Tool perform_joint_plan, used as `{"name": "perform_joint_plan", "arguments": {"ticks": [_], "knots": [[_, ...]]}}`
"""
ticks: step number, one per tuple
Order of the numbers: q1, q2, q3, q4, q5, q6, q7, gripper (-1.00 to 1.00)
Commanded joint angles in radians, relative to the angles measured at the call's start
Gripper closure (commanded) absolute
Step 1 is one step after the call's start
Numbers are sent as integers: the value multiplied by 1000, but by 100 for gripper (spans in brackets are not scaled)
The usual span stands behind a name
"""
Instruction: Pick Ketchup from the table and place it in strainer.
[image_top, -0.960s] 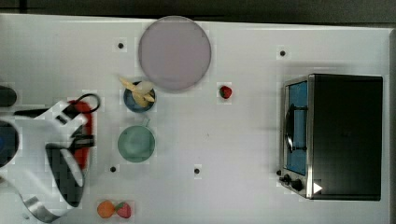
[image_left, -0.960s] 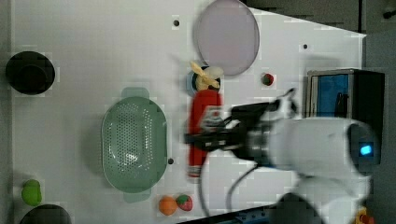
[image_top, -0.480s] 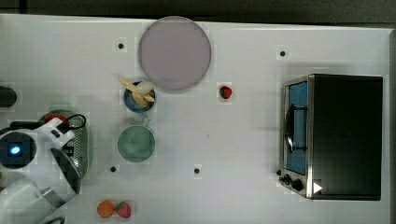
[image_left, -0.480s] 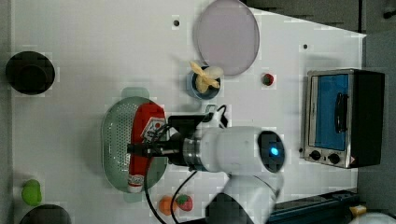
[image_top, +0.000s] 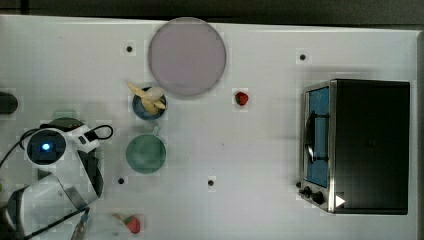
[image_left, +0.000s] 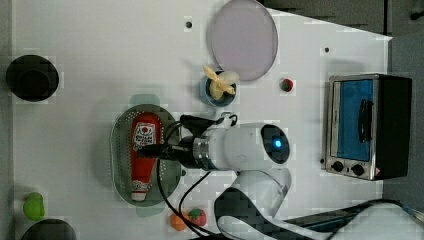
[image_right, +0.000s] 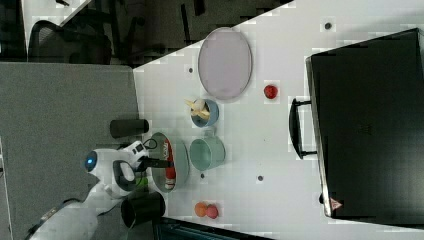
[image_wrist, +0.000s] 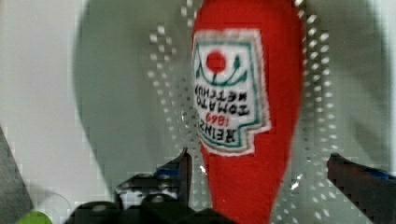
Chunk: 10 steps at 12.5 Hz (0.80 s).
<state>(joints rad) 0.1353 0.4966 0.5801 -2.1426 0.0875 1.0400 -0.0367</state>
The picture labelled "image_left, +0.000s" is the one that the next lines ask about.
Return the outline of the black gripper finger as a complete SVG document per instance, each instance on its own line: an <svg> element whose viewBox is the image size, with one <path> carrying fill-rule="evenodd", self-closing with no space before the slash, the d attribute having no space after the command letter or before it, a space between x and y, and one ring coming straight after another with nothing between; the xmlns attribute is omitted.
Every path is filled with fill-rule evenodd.
<svg viewBox="0 0 424 240"><path fill-rule="evenodd" d="M137 151L137 156L142 158L158 158L162 152L162 145L146 145Z"/></svg>

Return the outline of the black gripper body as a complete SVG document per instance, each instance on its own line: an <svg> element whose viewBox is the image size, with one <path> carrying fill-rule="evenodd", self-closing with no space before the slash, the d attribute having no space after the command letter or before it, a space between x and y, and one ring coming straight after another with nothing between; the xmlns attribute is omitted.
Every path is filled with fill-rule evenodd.
<svg viewBox="0 0 424 240"><path fill-rule="evenodd" d="M188 169L216 170L209 152L210 135L208 131L222 122L222 118L209 120L192 115L182 115L179 123L190 131L191 136L183 137L176 145L163 144L159 158L178 161Z"/></svg>

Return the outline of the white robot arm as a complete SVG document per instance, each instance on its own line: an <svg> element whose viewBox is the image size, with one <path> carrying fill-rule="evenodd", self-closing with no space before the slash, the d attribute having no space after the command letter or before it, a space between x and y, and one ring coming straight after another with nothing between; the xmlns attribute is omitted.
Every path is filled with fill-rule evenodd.
<svg viewBox="0 0 424 240"><path fill-rule="evenodd" d="M291 185L285 133L266 123L238 125L231 114L216 121L183 115L191 134L173 145L141 147L138 154L189 169L234 171L236 180L214 201L218 240L423 240L421 213L393 200L371 200L341 226L322 232L275 218Z"/></svg>

